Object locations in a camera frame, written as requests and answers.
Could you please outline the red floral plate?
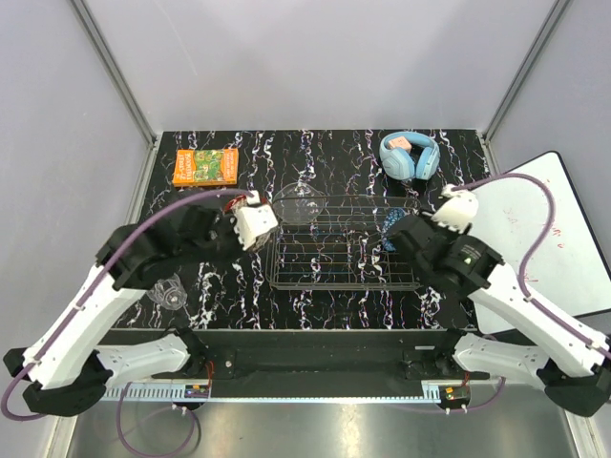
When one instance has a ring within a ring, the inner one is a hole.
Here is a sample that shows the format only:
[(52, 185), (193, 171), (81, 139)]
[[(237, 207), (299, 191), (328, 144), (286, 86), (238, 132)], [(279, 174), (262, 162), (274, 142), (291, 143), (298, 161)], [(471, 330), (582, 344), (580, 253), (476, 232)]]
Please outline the red floral plate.
[(233, 212), (234, 208), (238, 205), (238, 203), (239, 202), (235, 198), (230, 200), (223, 209), (224, 213)]

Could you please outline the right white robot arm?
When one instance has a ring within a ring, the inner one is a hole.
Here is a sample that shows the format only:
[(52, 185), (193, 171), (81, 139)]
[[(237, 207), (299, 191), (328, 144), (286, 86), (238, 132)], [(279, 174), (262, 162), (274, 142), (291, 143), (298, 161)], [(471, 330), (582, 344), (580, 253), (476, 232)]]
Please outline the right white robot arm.
[(537, 291), (524, 292), (514, 268), (484, 241), (417, 215), (396, 221), (387, 238), (421, 281), (488, 308), (530, 341), (518, 345), (455, 331), (453, 345), (433, 354), (439, 375), (450, 379), (465, 370), (520, 382), (581, 417), (593, 416), (609, 401), (607, 336)]

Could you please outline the clear glass bowl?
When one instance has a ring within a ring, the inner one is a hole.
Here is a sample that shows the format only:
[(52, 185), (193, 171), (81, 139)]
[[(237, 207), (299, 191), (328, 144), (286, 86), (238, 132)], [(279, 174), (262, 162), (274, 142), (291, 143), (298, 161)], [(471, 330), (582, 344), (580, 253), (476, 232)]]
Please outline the clear glass bowl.
[(284, 224), (304, 225), (318, 218), (326, 208), (326, 198), (305, 182), (286, 185), (272, 199), (272, 208)]

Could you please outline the blue triangle pattern bowl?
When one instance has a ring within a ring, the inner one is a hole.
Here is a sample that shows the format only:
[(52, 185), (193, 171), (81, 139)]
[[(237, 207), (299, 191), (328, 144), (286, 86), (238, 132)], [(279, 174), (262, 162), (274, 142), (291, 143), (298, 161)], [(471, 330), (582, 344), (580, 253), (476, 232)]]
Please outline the blue triangle pattern bowl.
[(382, 246), (387, 252), (394, 252), (395, 247), (390, 242), (389, 234), (391, 227), (406, 215), (403, 208), (392, 208), (389, 210), (381, 229)]

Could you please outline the wire dish rack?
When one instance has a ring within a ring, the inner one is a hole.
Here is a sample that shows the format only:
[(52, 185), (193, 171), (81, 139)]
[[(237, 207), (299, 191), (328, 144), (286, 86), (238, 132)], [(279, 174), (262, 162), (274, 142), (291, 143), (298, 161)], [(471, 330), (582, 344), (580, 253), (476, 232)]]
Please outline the wire dish rack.
[(419, 209), (408, 197), (324, 196), (327, 206), (309, 224), (279, 220), (266, 251), (266, 279), (279, 290), (412, 291), (420, 287), (409, 263), (381, 241), (392, 208)]

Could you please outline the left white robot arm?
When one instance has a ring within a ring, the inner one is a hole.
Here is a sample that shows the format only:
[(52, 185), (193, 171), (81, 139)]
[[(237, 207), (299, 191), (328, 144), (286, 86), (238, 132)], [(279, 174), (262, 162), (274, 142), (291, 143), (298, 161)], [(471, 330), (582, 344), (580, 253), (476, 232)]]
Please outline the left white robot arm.
[(201, 207), (195, 198), (177, 201), (141, 224), (117, 228), (52, 327), (31, 346), (5, 354), (12, 379), (1, 398), (2, 414), (21, 422), (72, 417), (116, 385), (165, 372), (199, 376), (205, 346), (190, 331), (121, 349), (99, 343), (128, 308), (180, 264), (240, 258), (249, 242), (242, 229), (243, 218), (235, 212)]

